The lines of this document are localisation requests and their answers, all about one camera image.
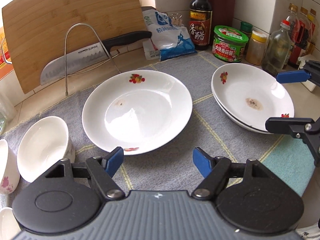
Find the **food stain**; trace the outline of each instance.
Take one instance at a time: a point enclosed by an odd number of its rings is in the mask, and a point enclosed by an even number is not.
[[[262,104],[257,99],[246,98],[245,102],[247,103],[247,105],[249,107],[251,107],[254,110],[258,110],[258,111],[262,111],[263,110]]]
[[[123,104],[124,104],[123,100],[118,100],[116,101],[115,106],[122,106]]]

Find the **knife handle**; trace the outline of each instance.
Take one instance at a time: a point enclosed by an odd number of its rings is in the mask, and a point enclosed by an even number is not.
[[[125,46],[136,41],[140,41],[143,39],[150,39],[152,36],[152,32],[148,31],[136,31],[126,33],[111,39],[107,39],[102,41],[103,45],[106,47],[107,51],[110,53],[110,50],[114,46]]]

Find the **spice jar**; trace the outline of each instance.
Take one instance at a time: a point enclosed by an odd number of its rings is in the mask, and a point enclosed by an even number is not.
[[[252,31],[245,60],[254,65],[260,65],[266,48],[267,36]]]
[[[247,37],[248,37],[249,39],[251,38],[252,28],[253,28],[253,25],[252,25],[251,23],[243,22],[243,21],[242,21],[241,24],[240,24],[240,31],[243,32],[245,35],[247,35]],[[247,54],[248,45],[249,45],[249,43],[247,43],[247,44],[245,45],[244,55]]]

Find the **wooden cutting board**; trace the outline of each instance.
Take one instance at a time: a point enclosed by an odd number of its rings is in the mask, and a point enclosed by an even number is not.
[[[50,61],[63,56],[68,29],[91,25],[101,40],[146,30],[139,0],[13,0],[2,8],[4,33],[13,68],[24,93],[40,85]],[[78,26],[68,35],[67,53],[98,40]]]

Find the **white plate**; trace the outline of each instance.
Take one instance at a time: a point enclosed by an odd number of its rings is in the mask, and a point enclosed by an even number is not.
[[[221,109],[223,110],[223,112],[225,112],[225,114],[233,121],[235,122],[237,125],[241,126],[242,128],[247,129],[248,131],[251,132],[257,132],[257,133],[263,133],[263,134],[271,134],[269,132],[265,132],[265,131],[261,131],[255,128],[252,128],[250,126],[245,125],[244,123],[240,122],[239,120],[237,120],[236,118],[234,118],[226,109],[223,108],[223,106],[220,104],[220,102],[217,100],[215,94],[213,94],[214,99],[216,100],[217,104],[221,107]]]
[[[243,63],[219,67],[212,76],[212,89],[220,104],[240,122],[267,131],[270,117],[294,117],[287,90],[263,70]]]
[[[98,86],[82,111],[89,139],[125,155],[152,151],[175,138],[188,123],[192,99],[178,79],[153,70],[116,75]]]

